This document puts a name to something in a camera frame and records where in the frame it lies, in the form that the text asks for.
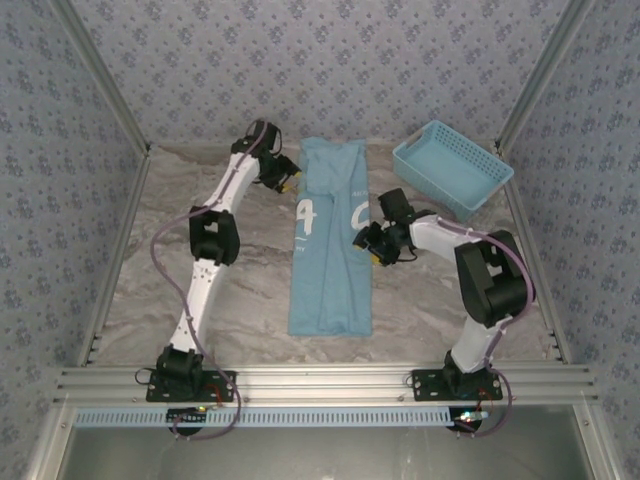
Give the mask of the light blue t-shirt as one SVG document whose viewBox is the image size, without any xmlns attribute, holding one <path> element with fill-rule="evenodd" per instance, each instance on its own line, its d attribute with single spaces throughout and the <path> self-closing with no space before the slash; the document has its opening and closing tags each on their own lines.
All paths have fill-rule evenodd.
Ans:
<svg viewBox="0 0 640 480">
<path fill-rule="evenodd" d="M 353 244 L 370 225 L 366 141 L 301 141 L 288 333 L 372 334 L 372 260 Z"/>
</svg>

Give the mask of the blue plastic perforated basket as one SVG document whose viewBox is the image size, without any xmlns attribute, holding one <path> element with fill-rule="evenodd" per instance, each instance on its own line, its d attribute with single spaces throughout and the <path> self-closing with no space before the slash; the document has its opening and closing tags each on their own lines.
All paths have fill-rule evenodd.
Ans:
<svg viewBox="0 0 640 480">
<path fill-rule="evenodd" d="M 392 150 L 393 171 L 466 222 L 514 170 L 448 125 L 432 120 Z"/>
</svg>

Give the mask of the small black electronics board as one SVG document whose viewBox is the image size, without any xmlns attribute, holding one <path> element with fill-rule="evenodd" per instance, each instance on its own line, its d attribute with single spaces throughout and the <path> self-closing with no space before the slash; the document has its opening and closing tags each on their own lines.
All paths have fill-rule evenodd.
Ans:
<svg viewBox="0 0 640 480">
<path fill-rule="evenodd" d="M 453 424 L 449 429 L 464 434 L 475 434 L 484 420 L 490 417 L 490 412 L 481 408 L 451 408 L 451 420 Z"/>
<path fill-rule="evenodd" d="M 189 407 L 184 409 L 169 409 L 165 420 L 168 428 L 175 435 L 189 437 L 202 430 L 207 419 L 205 407 Z"/>
</svg>

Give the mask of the grey metal panel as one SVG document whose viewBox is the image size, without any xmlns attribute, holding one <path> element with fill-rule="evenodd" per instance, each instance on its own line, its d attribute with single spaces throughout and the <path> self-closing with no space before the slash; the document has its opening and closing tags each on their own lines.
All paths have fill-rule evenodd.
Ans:
<svg viewBox="0 0 640 480">
<path fill-rule="evenodd" d="M 572 441 L 435 428 L 247 428 L 208 441 L 78 429 L 59 480 L 595 480 Z"/>
</svg>

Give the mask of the aluminium frame cross rail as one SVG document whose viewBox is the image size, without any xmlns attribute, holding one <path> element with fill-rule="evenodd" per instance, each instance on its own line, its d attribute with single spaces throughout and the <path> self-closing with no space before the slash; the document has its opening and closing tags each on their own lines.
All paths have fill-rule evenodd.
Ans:
<svg viewBox="0 0 640 480">
<path fill-rule="evenodd" d="M 308 364 L 237 367 L 237 385 L 250 406 L 393 406 L 411 403 L 411 364 Z M 595 402 L 592 370 L 559 362 L 501 362 L 515 404 Z M 133 367 L 85 367 L 60 371 L 52 397 L 75 405 L 122 406 L 144 400 Z"/>
</svg>

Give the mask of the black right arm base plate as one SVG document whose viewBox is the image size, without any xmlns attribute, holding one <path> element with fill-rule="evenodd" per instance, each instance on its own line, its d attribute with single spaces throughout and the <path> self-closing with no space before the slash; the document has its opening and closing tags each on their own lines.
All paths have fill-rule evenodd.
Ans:
<svg viewBox="0 0 640 480">
<path fill-rule="evenodd" d="M 443 369 L 416 369 L 410 373 L 410 385 L 417 402 L 503 399 L 498 376 L 486 370 L 458 374 Z"/>
</svg>

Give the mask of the aluminium table side rail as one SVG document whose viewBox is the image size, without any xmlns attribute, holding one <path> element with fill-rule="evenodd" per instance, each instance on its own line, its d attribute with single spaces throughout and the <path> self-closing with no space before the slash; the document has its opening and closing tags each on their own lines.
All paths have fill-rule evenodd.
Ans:
<svg viewBox="0 0 640 480">
<path fill-rule="evenodd" d="M 132 188 L 116 236 L 116 241 L 110 255 L 106 276 L 98 290 L 96 303 L 91 312 L 83 338 L 83 343 L 76 363 L 78 367 L 86 367 L 92 363 L 91 355 L 94 342 L 100 338 L 104 323 L 108 318 L 124 260 L 124 252 L 128 245 L 139 201 L 144 190 L 144 184 L 150 166 L 149 156 L 150 150 L 147 149 L 143 153 L 139 166 L 136 170 Z"/>
<path fill-rule="evenodd" d="M 519 236 L 522 253 L 536 287 L 539 310 L 546 326 L 555 338 L 555 358 L 564 364 L 572 364 L 573 358 L 570 347 L 564 334 L 561 318 L 557 312 L 526 209 L 521 199 L 516 174 L 506 183 L 504 190 Z"/>
</svg>

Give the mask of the aluminium frame post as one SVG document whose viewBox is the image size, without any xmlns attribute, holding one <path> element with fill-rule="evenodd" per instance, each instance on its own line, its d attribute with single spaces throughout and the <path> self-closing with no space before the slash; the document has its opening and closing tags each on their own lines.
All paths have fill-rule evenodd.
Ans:
<svg viewBox="0 0 640 480">
<path fill-rule="evenodd" d="M 124 134 L 137 152 L 145 154 L 148 143 L 72 1 L 48 2 Z"/>
<path fill-rule="evenodd" d="M 495 139 L 495 150 L 500 156 L 505 157 L 513 147 L 520 131 L 525 126 L 536 103 L 595 3 L 596 0 L 567 0 L 564 10 L 545 42 L 544 48 L 500 134 Z"/>
</svg>

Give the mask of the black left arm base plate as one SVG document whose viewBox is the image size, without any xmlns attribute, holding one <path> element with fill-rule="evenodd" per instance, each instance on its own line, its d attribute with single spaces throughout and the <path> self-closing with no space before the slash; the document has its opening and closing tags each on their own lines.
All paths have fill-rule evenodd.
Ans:
<svg viewBox="0 0 640 480">
<path fill-rule="evenodd" d="M 149 403 L 232 403 L 235 394 L 217 371 L 203 371 L 199 379 L 170 377 L 153 371 L 145 399 Z"/>
</svg>

